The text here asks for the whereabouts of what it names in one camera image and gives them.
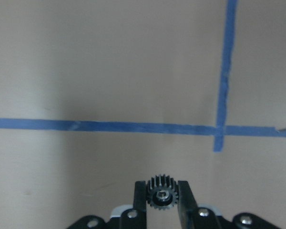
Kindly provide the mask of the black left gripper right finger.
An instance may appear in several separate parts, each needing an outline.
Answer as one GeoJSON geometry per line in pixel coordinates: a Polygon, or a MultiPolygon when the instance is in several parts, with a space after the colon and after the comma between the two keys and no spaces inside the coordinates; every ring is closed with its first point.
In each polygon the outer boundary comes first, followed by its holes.
{"type": "Polygon", "coordinates": [[[182,229],[194,229],[194,214],[198,208],[188,181],[178,181],[178,215],[182,229]]]}

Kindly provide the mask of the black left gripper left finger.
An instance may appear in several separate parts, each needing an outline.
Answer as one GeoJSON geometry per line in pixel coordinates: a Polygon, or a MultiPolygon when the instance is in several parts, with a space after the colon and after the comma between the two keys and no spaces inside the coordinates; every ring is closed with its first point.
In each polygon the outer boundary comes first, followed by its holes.
{"type": "Polygon", "coordinates": [[[147,200],[146,182],[136,181],[134,185],[133,208],[142,212],[146,212],[147,200]]]}

